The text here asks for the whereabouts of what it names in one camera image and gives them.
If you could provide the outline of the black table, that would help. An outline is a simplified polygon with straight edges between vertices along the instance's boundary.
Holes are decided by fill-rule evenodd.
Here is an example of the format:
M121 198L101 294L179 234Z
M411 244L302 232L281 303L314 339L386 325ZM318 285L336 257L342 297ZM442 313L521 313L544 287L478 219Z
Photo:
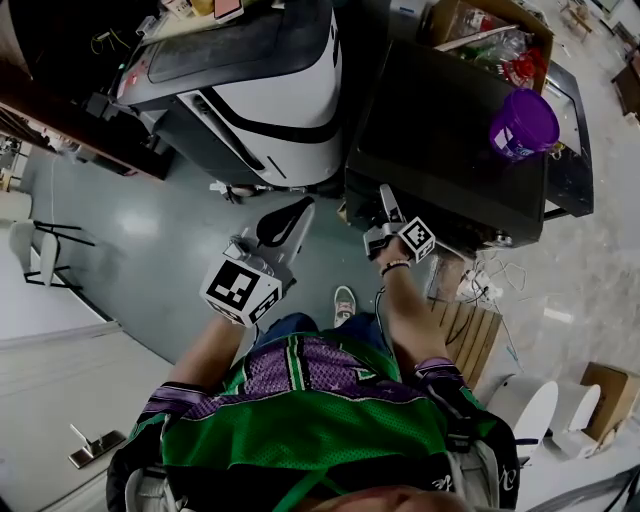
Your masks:
M560 160L551 156L548 160L546 201L553 208L544 213L544 220L591 215L594 211L592 151L584 105L574 75L551 61L543 98L556 114L559 142L566 146Z

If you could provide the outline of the white power strip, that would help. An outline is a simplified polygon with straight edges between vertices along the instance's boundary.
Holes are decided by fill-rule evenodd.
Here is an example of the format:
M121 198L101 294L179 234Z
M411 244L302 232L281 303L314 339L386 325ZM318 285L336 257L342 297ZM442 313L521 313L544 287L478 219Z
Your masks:
M457 297L467 302L493 303L503 295L484 270L467 270L457 289Z

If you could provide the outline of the purple plastic bucket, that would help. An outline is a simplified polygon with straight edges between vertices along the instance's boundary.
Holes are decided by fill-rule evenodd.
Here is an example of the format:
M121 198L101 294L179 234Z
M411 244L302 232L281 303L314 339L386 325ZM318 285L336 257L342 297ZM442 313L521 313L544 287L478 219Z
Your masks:
M492 148L510 161L547 152L559 136L559 123L551 106L527 88L516 88L504 99L489 129Z

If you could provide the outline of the wooden stool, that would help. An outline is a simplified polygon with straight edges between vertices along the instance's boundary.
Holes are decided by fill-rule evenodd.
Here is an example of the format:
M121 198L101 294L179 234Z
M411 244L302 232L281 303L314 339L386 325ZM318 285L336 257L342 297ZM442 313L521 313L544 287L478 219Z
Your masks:
M593 32L590 24L590 12L582 0L559 0L560 13L566 21L583 30L585 35Z

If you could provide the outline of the wooden slat pallet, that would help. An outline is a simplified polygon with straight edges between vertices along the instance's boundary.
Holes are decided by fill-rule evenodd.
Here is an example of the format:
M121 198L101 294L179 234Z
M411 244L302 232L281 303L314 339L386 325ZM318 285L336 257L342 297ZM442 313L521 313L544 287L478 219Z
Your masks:
M449 358L474 390L484 373L503 317L471 303L434 299L428 299L427 303L440 319Z

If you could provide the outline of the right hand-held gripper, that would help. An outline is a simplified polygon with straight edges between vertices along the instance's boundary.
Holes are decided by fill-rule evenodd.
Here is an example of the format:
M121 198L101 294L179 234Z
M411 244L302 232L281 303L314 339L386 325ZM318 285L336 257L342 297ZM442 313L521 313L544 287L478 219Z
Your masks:
M388 222L381 227L372 227L363 236L365 252L373 261L385 249L393 237L399 237L408 248L409 256L420 263L435 247L435 236L419 218L404 222L394 193L388 184L382 184L379 192Z

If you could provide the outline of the blue shorts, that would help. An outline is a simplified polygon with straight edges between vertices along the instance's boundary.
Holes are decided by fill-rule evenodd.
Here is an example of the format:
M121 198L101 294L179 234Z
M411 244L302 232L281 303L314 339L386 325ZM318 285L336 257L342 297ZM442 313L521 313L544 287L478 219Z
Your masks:
M373 313L356 313L337 327L320 330L305 313L292 313L277 320L253 344L250 352L291 335L311 336L340 347L353 356L380 356L391 359L392 350L383 337L377 317Z

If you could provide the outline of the dark brown wooden shelf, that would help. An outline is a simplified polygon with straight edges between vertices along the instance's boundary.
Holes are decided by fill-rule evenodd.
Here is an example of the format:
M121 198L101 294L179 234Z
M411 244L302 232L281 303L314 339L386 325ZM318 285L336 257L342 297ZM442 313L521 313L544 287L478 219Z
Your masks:
M0 0L0 112L78 144L117 174L165 179L170 155L115 105L137 30L159 12L160 0Z

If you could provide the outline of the white chair with black legs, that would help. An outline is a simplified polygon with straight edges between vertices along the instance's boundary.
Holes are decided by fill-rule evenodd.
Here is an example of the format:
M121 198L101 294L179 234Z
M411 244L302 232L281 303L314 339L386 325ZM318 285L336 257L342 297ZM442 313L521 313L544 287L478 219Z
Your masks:
M95 247L91 241L62 233L62 230L81 231L79 226L45 223L37 220L13 222L9 227L8 244L12 254L17 258L22 269L24 281L30 285L46 288L62 288L79 291L81 286L59 284L54 282L58 272L70 269L70 266L58 266L61 251L61 239L78 244ZM32 242L36 232L41 232L42 244L40 250L39 269L33 270L31 265Z

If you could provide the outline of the green and purple jersey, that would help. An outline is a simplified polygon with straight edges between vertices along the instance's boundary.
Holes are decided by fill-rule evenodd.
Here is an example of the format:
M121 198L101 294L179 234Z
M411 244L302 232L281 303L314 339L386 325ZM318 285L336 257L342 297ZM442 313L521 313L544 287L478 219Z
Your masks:
M180 403L186 406L191 418L200 419L217 412L216 399L222 396L233 396L243 402L282 396L286 419L300 424L305 434L314 431L336 434L354 419L374 420L380 416L380 406L385 402L391 404L394 416L405 421L400 431L403 437L408 437L411 428L417 425L417 420L403 410L408 402L425 400L439 404L455 421L467 418L472 408L487 411L449 359L428 359L411 374L402 375L393 358L353 356L328 341L303 335L291 335L249 351L213 391L168 381L153 392L147 404L154 400ZM359 491L333 499L347 500L364 511L373 509L380 498L400 504L410 496L432 493L454 495L472 506L485 508L454 493L412 487Z

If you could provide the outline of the wooden stick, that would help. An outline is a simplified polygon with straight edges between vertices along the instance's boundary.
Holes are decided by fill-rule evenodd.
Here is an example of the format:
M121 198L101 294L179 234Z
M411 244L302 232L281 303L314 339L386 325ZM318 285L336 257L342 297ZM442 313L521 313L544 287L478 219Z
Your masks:
M451 51L453 49L466 46L466 45L468 45L470 43L482 41L482 40L487 39L489 37L504 33L504 32L509 31L509 30L516 29L517 27L518 27L517 24L512 24L512 25L507 25L507 26L504 26L504 27L495 28L495 29L492 29L492 30L489 30L489 31L485 31L485 32L479 32L479 33L476 33L476 34L473 34L473 35L469 35L469 36L466 36L466 37L463 37L463 38L459 38L459 39L456 39L456 40L452 40L452 41L449 41L449 42L442 43L440 45L435 46L434 49L437 50L437 51L441 51L441 52Z

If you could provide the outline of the small white device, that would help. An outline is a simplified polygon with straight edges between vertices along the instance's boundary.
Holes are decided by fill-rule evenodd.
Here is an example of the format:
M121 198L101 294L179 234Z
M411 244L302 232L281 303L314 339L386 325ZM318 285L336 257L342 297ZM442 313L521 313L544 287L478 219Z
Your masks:
M390 0L390 13L400 16L419 18L427 0Z

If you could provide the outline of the red plastic item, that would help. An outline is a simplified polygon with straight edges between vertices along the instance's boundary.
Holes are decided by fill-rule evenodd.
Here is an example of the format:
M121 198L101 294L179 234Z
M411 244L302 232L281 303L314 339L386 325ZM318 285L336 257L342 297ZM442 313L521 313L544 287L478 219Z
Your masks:
M547 65L538 48L531 48L515 59L502 63L503 74L506 79L518 87L533 87L536 77L547 71Z

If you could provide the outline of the person's left forearm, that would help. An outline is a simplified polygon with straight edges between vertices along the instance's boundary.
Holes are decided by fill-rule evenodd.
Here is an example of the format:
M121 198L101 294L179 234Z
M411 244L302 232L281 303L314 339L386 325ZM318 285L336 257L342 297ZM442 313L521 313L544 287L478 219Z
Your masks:
M217 315L171 370L168 381L213 391L226 376L246 328Z

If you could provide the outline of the open cardboard box with clutter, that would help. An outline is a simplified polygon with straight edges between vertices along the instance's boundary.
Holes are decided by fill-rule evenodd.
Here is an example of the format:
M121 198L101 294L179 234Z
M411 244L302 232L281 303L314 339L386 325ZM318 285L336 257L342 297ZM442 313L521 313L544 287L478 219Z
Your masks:
M435 47L512 24L518 27L446 53L494 73L518 87L506 79L502 63L515 59L531 48L538 48L547 71L534 79L532 88L520 88L540 93L546 82L554 35L542 11L527 0L439 0L428 15L425 37Z

